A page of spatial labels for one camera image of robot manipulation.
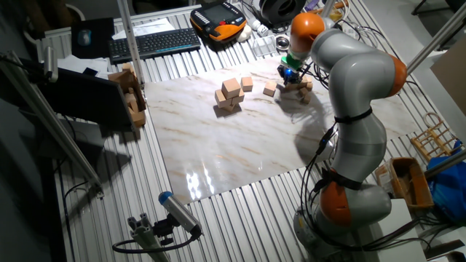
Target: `paper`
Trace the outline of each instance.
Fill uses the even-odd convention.
[[[82,73],[86,68],[96,70],[98,73],[96,77],[102,79],[108,79],[107,75],[110,74],[107,71],[108,61],[105,58],[96,59],[79,59],[74,55],[69,55],[66,58],[58,59],[58,68]]]
[[[144,36],[146,34],[160,33],[170,30],[175,30],[175,28],[173,27],[173,25],[170,24],[170,22],[168,22],[167,18],[133,27],[134,36]],[[113,38],[114,40],[125,39],[126,33],[125,31],[121,31],[112,36],[111,38]]]

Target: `blue cloth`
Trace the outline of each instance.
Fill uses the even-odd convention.
[[[434,157],[430,169],[450,156]],[[429,190],[435,206],[453,222],[466,224],[466,164],[459,164],[444,170],[429,181]]]

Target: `marble surface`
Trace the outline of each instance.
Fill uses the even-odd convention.
[[[303,167],[333,124],[328,91],[314,81],[309,105],[297,91],[262,94],[282,83],[280,57],[158,83],[145,93],[173,193],[184,204]],[[254,88],[229,113],[214,92],[224,80],[252,76]],[[416,130],[398,97],[372,102],[392,139]]]

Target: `metal pole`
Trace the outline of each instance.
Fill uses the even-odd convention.
[[[443,160],[441,163],[437,164],[436,166],[432,167],[428,171],[424,173],[426,178],[430,178],[438,173],[447,170],[450,167],[460,163],[461,161],[466,159],[466,150],[462,150],[458,154],[450,156],[448,159]]]
[[[122,16],[123,27],[125,27],[126,40],[130,48],[131,58],[133,59],[134,71],[138,77],[139,84],[144,84],[143,71],[141,68],[141,59],[139,58],[138,45],[133,33],[133,24],[131,23],[130,9],[127,0],[116,0],[118,2],[119,13]]]
[[[455,29],[455,26],[457,26],[465,17],[466,3],[463,4],[456,13],[454,13],[453,17],[448,22],[446,22],[446,24],[442,27],[442,29],[439,30],[439,32],[436,33],[432,41],[426,47],[424,47],[424,49],[422,49],[421,52],[419,52],[416,57],[408,64],[406,69],[408,75],[413,73],[413,71],[422,63],[422,61],[424,61],[424,59],[430,55],[430,53],[435,48],[437,48],[442,40],[444,40],[449,35],[449,33]]]
[[[7,58],[21,64],[20,59],[14,52],[8,52]],[[95,173],[65,127],[58,121],[52,107],[50,107],[50,104],[44,98],[39,88],[35,84],[29,82],[24,70],[7,62],[0,62],[0,69],[5,73],[34,113],[36,113],[42,124],[49,130],[50,134],[52,134],[60,144],[69,159],[83,171],[91,184],[100,187],[100,178],[97,173]]]
[[[336,0],[327,0],[327,2],[325,3],[325,6],[323,7],[322,13],[320,13],[320,16],[322,18],[328,17],[330,15],[335,2]]]

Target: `orange controller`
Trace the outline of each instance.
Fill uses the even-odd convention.
[[[204,4],[191,12],[191,23],[204,36],[220,42],[232,40],[246,25],[246,17],[226,2]]]

